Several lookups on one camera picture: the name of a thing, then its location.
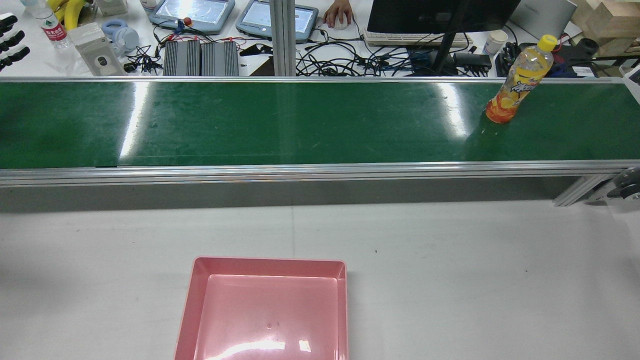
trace water bottle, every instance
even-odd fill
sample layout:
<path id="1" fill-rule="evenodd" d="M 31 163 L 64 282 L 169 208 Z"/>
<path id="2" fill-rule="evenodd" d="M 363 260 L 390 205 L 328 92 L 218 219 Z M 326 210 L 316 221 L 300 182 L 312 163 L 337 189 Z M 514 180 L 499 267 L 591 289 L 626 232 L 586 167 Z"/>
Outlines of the water bottle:
<path id="1" fill-rule="evenodd" d="M 154 11 L 154 8 L 158 5 L 157 0 L 140 0 L 140 3 L 142 4 L 142 8 L 145 9 L 147 15 Z"/>
<path id="2" fill-rule="evenodd" d="M 20 0 L 27 11 L 40 23 L 42 31 L 58 49 L 69 46 L 69 39 L 65 28 L 62 27 L 47 0 Z"/>
<path id="3" fill-rule="evenodd" d="M 509 70 L 507 80 L 498 94 L 486 105 L 486 116 L 493 122 L 504 123 L 511 120 L 529 92 L 540 83 L 554 64 L 551 50 L 557 39 L 552 35 L 543 36 L 538 45 L 524 49 Z"/>

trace white cup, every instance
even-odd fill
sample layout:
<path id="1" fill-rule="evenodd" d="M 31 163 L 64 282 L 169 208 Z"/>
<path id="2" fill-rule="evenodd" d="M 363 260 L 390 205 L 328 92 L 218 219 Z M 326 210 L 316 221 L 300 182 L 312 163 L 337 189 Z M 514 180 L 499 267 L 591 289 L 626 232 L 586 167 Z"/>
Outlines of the white cup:
<path id="1" fill-rule="evenodd" d="M 497 54 L 504 43 L 507 42 L 508 38 L 507 33 L 502 30 L 493 30 L 489 32 L 482 52 L 487 55 Z"/>

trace banana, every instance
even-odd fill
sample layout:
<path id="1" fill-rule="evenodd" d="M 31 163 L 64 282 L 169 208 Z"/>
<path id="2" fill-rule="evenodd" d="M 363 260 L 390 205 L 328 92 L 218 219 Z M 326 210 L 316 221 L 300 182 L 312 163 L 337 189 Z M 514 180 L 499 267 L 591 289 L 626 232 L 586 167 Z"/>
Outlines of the banana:
<path id="1" fill-rule="evenodd" d="M 65 9 L 65 28 L 68 30 L 78 27 L 80 10 L 84 6 L 84 0 L 69 0 Z"/>
<path id="2" fill-rule="evenodd" d="M 47 3 L 49 4 L 49 7 L 53 10 L 56 11 L 59 7 L 62 6 L 63 3 L 66 3 L 67 0 L 47 0 Z"/>
<path id="3" fill-rule="evenodd" d="M 54 12 L 59 22 L 62 22 L 62 20 L 64 20 L 66 10 L 67 10 L 67 4 L 62 4 L 62 6 L 57 11 Z"/>

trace keyboard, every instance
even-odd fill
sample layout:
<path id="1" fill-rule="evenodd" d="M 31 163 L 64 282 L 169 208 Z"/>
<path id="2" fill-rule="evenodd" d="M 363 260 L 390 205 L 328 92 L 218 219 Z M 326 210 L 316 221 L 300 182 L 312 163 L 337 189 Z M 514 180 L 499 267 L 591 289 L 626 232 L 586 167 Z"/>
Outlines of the keyboard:
<path id="1" fill-rule="evenodd" d="M 367 31 L 363 32 L 364 40 L 367 45 L 428 45 L 428 46 L 440 46 L 442 43 L 442 34 L 387 34 L 387 33 L 373 33 Z M 469 46 L 473 45 L 473 40 L 469 38 Z M 451 47 L 465 47 L 467 46 L 467 39 L 462 33 L 457 33 L 453 45 Z"/>

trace hand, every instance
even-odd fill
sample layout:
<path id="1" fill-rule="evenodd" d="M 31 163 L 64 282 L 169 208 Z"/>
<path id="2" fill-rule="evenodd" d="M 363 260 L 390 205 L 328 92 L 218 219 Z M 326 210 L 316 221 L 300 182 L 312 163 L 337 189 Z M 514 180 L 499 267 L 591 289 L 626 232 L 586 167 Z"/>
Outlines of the hand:
<path id="1" fill-rule="evenodd" d="M 323 24 L 327 24 L 330 28 L 335 25 L 335 18 L 340 15 L 338 18 L 339 21 L 342 20 L 342 14 L 344 14 L 347 18 L 347 24 L 351 25 L 351 19 L 353 19 L 353 10 L 351 9 L 351 4 L 349 4 L 349 0 L 334 0 L 333 4 L 329 6 L 329 9 L 324 13 L 324 17 L 322 19 Z"/>

